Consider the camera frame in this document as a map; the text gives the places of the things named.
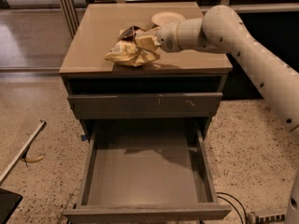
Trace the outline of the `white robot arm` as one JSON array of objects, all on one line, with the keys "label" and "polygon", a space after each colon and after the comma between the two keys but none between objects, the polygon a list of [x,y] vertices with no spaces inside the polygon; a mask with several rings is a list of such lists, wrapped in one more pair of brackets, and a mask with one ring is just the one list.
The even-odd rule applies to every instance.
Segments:
[{"label": "white robot arm", "polygon": [[230,7],[219,5],[201,18],[167,22],[135,40],[144,49],[231,54],[286,130],[299,140],[299,73],[258,42]]}]

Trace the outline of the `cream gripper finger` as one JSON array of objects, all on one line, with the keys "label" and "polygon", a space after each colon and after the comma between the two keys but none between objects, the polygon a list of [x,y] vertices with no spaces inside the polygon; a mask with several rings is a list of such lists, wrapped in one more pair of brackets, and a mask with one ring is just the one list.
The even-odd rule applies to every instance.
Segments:
[{"label": "cream gripper finger", "polygon": [[160,29],[160,27],[154,27],[150,30],[148,30],[147,32],[145,32],[143,35],[155,35],[157,34],[157,31]]},{"label": "cream gripper finger", "polygon": [[142,49],[155,51],[161,46],[156,35],[142,35],[135,38],[136,45]]}]

